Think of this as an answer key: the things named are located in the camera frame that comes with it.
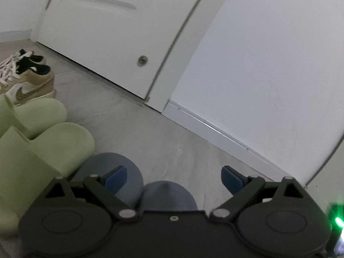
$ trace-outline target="shoe sole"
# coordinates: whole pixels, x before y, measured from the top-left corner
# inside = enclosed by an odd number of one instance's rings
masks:
[[[28,101],[25,101],[23,103],[19,103],[19,104],[16,104],[16,106],[20,106],[22,104],[26,104],[27,102],[31,102],[33,100],[37,100],[37,99],[42,99],[42,98],[55,98],[55,95],[56,95],[56,90],[54,89],[53,91],[51,91],[50,93],[47,93],[47,94],[44,94],[42,96],[39,96],[39,97],[35,97],[35,98],[32,98]]]

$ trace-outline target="door frame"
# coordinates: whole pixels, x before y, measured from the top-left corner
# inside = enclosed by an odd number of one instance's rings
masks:
[[[197,0],[168,49],[149,88],[145,104],[162,112],[187,68],[191,57],[225,0]],[[46,0],[30,39],[37,41],[45,16]]]

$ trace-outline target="blue gripper pad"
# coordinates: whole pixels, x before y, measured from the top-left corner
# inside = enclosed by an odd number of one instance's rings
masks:
[[[106,190],[116,194],[127,182],[127,168],[123,167],[106,178],[104,187]]]
[[[246,177],[229,166],[224,166],[222,168],[221,181],[232,195],[238,193],[248,183],[248,179]]]

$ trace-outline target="white door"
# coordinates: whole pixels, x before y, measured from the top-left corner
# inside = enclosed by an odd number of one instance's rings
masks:
[[[52,0],[38,41],[144,98],[196,1]]]

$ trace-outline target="nike swoosh logo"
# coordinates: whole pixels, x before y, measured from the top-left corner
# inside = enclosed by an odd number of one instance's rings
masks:
[[[29,97],[31,97],[32,95],[34,95],[36,92],[40,91],[44,86],[46,86],[49,82],[51,82],[52,79],[48,80],[46,83],[42,84],[41,86],[39,86],[38,88],[29,91],[27,93],[23,93],[22,91],[22,86],[17,90],[16,94],[15,94],[15,98],[18,102],[21,102]]]

